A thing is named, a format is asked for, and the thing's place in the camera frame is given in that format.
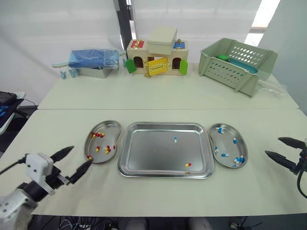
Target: rectangular metal tray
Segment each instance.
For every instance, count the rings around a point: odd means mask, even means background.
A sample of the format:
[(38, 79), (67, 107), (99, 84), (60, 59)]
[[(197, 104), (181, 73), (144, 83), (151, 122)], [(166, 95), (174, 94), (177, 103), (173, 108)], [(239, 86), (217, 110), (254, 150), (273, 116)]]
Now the rectangular metal tray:
[(207, 178), (214, 171), (208, 133), (196, 123), (133, 123), (118, 169), (124, 176)]

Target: blue object in basket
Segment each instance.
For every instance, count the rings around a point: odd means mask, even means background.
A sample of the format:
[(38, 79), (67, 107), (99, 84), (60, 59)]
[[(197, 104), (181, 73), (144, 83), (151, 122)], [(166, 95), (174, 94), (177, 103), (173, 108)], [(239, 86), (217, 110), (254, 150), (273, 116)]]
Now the blue object in basket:
[(256, 68), (254, 68), (252, 66), (249, 66), (247, 64), (244, 64), (242, 62), (239, 62), (237, 60), (231, 59), (231, 58), (229, 59), (229, 63), (231, 63), (231, 64), (233, 64), (235, 66), (239, 66), (239, 67), (241, 67), (243, 69), (246, 69), (250, 73), (257, 73), (258, 72), (258, 70)]

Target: white box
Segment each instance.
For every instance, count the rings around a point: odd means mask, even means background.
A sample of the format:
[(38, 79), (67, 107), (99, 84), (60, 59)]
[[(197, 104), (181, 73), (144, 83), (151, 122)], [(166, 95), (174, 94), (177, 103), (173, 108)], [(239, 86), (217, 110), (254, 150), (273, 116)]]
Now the white box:
[(177, 28), (175, 27), (157, 27), (147, 40), (149, 53), (170, 55), (176, 36)]

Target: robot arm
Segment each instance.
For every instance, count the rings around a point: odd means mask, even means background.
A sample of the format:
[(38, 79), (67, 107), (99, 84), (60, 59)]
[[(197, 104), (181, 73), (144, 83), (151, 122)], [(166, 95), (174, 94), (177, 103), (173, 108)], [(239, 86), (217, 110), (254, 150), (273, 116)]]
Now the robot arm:
[(31, 213), (39, 201), (48, 194), (53, 195), (54, 190), (64, 184), (74, 184), (85, 174), (92, 164), (91, 157), (72, 177), (62, 176), (61, 170), (53, 165), (67, 156), (72, 149), (73, 146), (66, 147), (51, 157), (42, 153), (27, 154), (18, 161), (26, 164), (26, 173), (32, 182), (23, 183), (11, 194), (0, 197), (0, 229), (26, 230), (31, 220)]

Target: metal container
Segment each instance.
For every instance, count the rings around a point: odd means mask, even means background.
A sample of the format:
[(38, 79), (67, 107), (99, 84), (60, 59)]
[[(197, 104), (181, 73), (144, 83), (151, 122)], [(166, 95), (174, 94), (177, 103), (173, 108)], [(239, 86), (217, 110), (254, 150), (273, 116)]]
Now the metal container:
[(208, 133), (196, 123), (133, 123), (118, 169), (124, 176), (207, 178), (214, 171)]
[[(241, 134), (235, 128), (227, 124), (214, 124), (210, 128), (209, 134), (213, 155), (217, 162), (232, 169), (241, 168), (246, 164), (248, 161), (248, 149)], [(234, 162), (235, 158), (240, 159), (241, 156), (243, 156), (243, 161), (236, 164)]]
[[(117, 121), (104, 121), (96, 125), (88, 134), (84, 144), (84, 155), (93, 157), (93, 163), (99, 164), (111, 160), (117, 151), (117, 139), (120, 134), (120, 124)], [(93, 133), (103, 133), (105, 136), (93, 137)], [(106, 154), (105, 148), (109, 146), (110, 152)]]

